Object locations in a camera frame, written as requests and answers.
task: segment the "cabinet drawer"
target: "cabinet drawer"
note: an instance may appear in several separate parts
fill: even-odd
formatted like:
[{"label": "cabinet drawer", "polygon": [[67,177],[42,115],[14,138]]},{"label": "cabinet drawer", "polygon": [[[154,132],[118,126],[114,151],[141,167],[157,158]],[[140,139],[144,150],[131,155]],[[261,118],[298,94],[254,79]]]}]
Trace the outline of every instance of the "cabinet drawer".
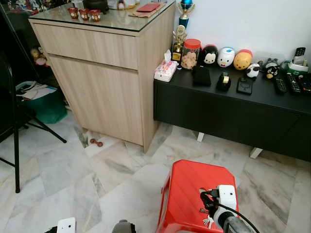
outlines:
[{"label": "cabinet drawer", "polygon": [[47,53],[137,69],[135,37],[34,24]]},{"label": "cabinet drawer", "polygon": [[54,55],[50,60],[83,128],[143,145],[136,71]]}]

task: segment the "black cable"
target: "black cable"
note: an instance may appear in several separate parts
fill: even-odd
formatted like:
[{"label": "black cable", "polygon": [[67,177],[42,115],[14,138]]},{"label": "black cable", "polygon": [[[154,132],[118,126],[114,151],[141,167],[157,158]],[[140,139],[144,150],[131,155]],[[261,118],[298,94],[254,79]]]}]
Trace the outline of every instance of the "black cable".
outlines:
[{"label": "black cable", "polygon": [[210,202],[212,202],[214,205],[217,205],[217,206],[220,206],[220,207],[223,207],[225,208],[226,210],[230,210],[232,212],[234,212],[235,214],[239,215],[241,218],[243,218],[255,231],[256,233],[260,233],[257,228],[251,223],[250,220],[248,220],[244,215],[240,214],[238,211],[234,210],[234,209],[231,209],[230,207],[228,206],[225,206],[225,205],[222,205],[222,204],[219,204],[217,202],[215,202],[214,200],[211,200],[209,197],[207,197]]}]

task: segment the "glass countertop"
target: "glass countertop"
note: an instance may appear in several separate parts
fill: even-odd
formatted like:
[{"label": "glass countertop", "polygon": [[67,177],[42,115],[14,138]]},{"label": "glass countertop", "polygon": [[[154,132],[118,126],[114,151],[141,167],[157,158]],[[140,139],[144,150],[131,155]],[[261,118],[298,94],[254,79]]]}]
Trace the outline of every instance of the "glass countertop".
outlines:
[{"label": "glass countertop", "polygon": [[102,18],[99,22],[94,22],[91,19],[89,19],[88,21],[84,21],[81,19],[80,16],[77,19],[72,19],[67,10],[68,8],[73,6],[72,3],[67,3],[62,6],[55,7],[48,11],[41,12],[34,16],[30,16],[29,18],[140,32],[144,27],[146,27],[150,22],[152,22],[152,20],[154,20],[170,5],[172,5],[175,2],[175,0],[167,0],[167,3],[149,18],[138,18],[129,16],[129,12],[135,11],[137,8],[150,2],[151,2],[150,0],[140,0],[140,4],[130,10],[122,11],[122,10],[109,9],[106,15],[102,13]]}]

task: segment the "marble floor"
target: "marble floor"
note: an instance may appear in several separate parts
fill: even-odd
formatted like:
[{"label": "marble floor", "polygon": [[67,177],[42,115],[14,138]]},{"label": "marble floor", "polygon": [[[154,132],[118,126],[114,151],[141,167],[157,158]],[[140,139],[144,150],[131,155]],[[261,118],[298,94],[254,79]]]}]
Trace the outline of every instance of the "marble floor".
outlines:
[{"label": "marble floor", "polygon": [[[21,193],[12,167],[0,163],[0,232],[44,233],[74,216],[77,233],[110,233],[120,219],[138,233],[152,233],[160,189],[173,162],[188,159],[224,166],[236,178],[240,212],[261,233],[311,232],[310,163],[249,146],[160,124],[150,149],[98,133],[80,132],[71,112],[50,125],[63,144],[34,127],[20,130]],[[89,145],[90,138],[104,142]],[[0,143],[0,156],[13,159],[13,140]]]}]

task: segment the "red cup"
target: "red cup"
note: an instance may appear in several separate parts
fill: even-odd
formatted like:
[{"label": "red cup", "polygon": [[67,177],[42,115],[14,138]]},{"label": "red cup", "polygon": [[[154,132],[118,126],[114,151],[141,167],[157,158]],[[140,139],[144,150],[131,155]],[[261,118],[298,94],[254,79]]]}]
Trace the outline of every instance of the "red cup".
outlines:
[{"label": "red cup", "polygon": [[68,11],[70,13],[71,18],[78,18],[78,8],[77,7],[68,8]]},{"label": "red cup", "polygon": [[86,8],[80,9],[79,12],[80,12],[80,16],[81,16],[81,18],[82,18],[83,20],[88,20],[88,12],[89,12],[89,9],[86,9]]},{"label": "red cup", "polygon": [[98,22],[101,20],[101,11],[99,9],[90,10],[89,14],[93,21]]}]

